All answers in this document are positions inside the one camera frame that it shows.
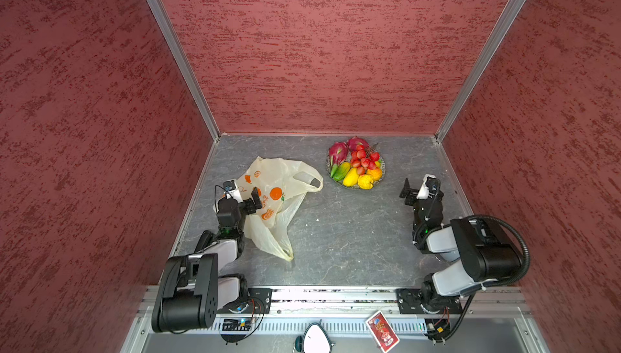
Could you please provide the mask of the fruit print plastic bag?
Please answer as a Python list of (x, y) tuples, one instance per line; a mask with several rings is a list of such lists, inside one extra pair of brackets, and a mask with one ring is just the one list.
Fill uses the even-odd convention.
[(286, 262), (294, 260), (288, 227), (307, 194), (323, 189), (323, 176), (299, 160), (257, 157), (236, 184), (243, 201), (250, 199), (254, 187), (260, 191), (262, 209), (244, 215), (234, 199), (224, 198), (223, 185), (214, 188), (213, 210), (219, 230), (231, 234), (236, 229), (255, 247)]

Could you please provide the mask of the orange yellow fruit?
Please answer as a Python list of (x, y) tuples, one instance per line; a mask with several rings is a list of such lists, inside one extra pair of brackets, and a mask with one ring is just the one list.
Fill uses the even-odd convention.
[(368, 169), (366, 173), (372, 176), (375, 182), (379, 181), (383, 176), (383, 170), (380, 168), (375, 168), (374, 170)]

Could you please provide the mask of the red lychee bunch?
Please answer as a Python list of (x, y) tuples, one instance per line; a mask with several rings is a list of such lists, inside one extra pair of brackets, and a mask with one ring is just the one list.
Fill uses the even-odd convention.
[(358, 174), (366, 174), (368, 169), (381, 169), (381, 155), (375, 145), (370, 145), (367, 151), (350, 152), (350, 164), (358, 168)]

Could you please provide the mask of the green mango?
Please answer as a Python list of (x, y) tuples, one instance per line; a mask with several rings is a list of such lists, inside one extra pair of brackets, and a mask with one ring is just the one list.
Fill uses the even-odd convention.
[(335, 182), (342, 182), (351, 169), (351, 164), (344, 161), (339, 165), (334, 164), (331, 168), (331, 179)]

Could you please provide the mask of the pink dragon fruit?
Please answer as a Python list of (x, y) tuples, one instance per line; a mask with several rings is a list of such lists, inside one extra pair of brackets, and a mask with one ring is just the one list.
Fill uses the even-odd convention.
[(350, 138), (347, 141), (347, 146), (350, 152), (367, 151), (370, 147), (366, 140), (359, 138), (358, 136)]
[(332, 178), (338, 167), (343, 164), (349, 155), (349, 147), (345, 142), (336, 142), (328, 151), (328, 164)]

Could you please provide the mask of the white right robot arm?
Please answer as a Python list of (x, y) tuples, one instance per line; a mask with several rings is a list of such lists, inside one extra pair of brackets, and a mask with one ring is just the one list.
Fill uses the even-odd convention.
[(435, 176), (425, 176), (418, 189), (405, 180), (399, 197), (413, 208), (412, 244), (423, 254), (439, 255), (451, 264), (425, 277), (417, 292), (425, 308), (435, 311), (450, 300), (511, 285), (528, 272), (527, 243), (504, 220), (469, 215), (443, 222), (444, 193)]

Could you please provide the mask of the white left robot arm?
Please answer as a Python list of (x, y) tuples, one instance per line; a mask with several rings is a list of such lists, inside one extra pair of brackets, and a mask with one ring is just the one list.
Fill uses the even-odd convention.
[(215, 204), (218, 231), (205, 230), (191, 254), (167, 260), (151, 315), (155, 333), (207, 329), (222, 309), (242, 313), (262, 307), (250, 297), (244, 275), (220, 274), (244, 252), (245, 221), (263, 208), (260, 191), (254, 187), (242, 199), (234, 181), (216, 188), (224, 192)]

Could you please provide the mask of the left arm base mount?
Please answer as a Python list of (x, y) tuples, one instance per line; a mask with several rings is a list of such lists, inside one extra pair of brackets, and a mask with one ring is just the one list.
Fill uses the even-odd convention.
[(249, 288), (229, 304), (231, 314), (269, 314), (273, 297), (271, 288)]

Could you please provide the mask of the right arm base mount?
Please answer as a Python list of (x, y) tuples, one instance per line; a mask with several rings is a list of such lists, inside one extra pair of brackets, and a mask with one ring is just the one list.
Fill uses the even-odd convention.
[(450, 315), (461, 314), (459, 296), (440, 296), (433, 288), (398, 288), (396, 303), (401, 315)]

